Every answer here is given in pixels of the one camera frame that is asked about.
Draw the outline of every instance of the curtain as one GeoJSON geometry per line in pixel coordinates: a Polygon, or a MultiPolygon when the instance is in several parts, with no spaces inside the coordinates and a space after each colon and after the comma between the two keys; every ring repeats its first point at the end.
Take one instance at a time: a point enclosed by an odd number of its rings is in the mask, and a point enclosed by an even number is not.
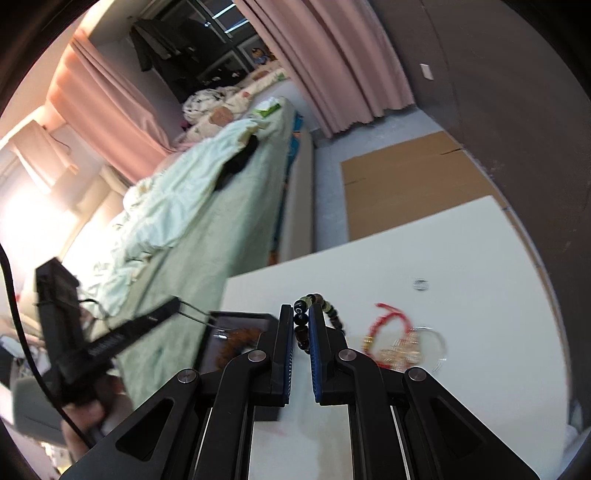
{"type": "Polygon", "coordinates": [[[50,193],[67,171],[74,175],[78,172],[63,147],[35,120],[15,133],[8,146],[43,193],[50,193]]]}
{"type": "Polygon", "coordinates": [[[78,31],[55,73],[48,101],[131,181],[151,175],[175,150],[144,95],[78,31]]]}
{"type": "Polygon", "coordinates": [[[234,0],[281,61],[327,137],[414,103],[366,0],[234,0]]]}

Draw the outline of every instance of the metal screw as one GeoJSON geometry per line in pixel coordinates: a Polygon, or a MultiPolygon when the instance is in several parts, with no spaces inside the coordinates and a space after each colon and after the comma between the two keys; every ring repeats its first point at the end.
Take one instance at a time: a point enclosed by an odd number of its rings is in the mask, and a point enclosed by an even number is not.
{"type": "Polygon", "coordinates": [[[408,371],[408,376],[415,382],[422,382],[427,378],[427,372],[419,367],[413,367],[408,371]]]}
{"type": "Polygon", "coordinates": [[[252,352],[248,352],[248,359],[251,362],[262,362],[265,358],[267,358],[267,354],[262,350],[253,350],[252,352]]]}
{"type": "Polygon", "coordinates": [[[197,378],[197,372],[192,368],[185,368],[177,374],[177,378],[181,383],[191,383],[197,378]]]}
{"type": "Polygon", "coordinates": [[[413,288],[418,291],[425,291],[429,289],[429,282],[423,278],[418,278],[413,282],[413,288]]]}
{"type": "Polygon", "coordinates": [[[350,362],[357,358],[357,352],[355,352],[355,350],[351,350],[350,348],[345,348],[339,352],[339,358],[344,362],[350,362]]]}

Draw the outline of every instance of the brown fuzzy object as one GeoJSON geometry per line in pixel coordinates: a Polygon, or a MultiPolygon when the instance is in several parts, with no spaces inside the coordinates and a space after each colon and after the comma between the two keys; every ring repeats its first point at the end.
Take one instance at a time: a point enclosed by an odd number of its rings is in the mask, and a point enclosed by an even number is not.
{"type": "Polygon", "coordinates": [[[228,339],[216,359],[216,366],[223,370],[230,360],[236,358],[247,347],[256,347],[261,330],[258,328],[240,328],[226,333],[228,339]]]}

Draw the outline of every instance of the dark wall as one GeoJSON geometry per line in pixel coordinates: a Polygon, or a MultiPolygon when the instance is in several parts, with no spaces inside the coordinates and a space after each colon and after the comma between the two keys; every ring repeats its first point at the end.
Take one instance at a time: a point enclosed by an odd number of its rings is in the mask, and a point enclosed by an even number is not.
{"type": "Polygon", "coordinates": [[[591,413],[591,103],[501,0],[371,0],[418,105],[482,163],[557,292],[575,396],[591,413]],[[430,65],[434,80],[419,64],[430,65]]]}

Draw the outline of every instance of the white table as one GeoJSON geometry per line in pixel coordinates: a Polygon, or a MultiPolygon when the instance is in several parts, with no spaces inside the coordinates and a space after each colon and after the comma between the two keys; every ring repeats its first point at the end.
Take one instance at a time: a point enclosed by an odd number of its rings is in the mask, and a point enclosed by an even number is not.
{"type": "MultiPolygon", "coordinates": [[[[567,373],[544,287],[492,197],[341,247],[231,278],[222,310],[279,315],[318,292],[360,350],[375,303],[398,307],[447,342],[434,374],[541,479],[555,479],[567,423],[567,373]],[[417,278],[427,291],[413,289],[417,278]]],[[[290,404],[255,424],[256,480],[352,477],[346,407],[314,403],[309,357],[295,347],[290,404]]]]}

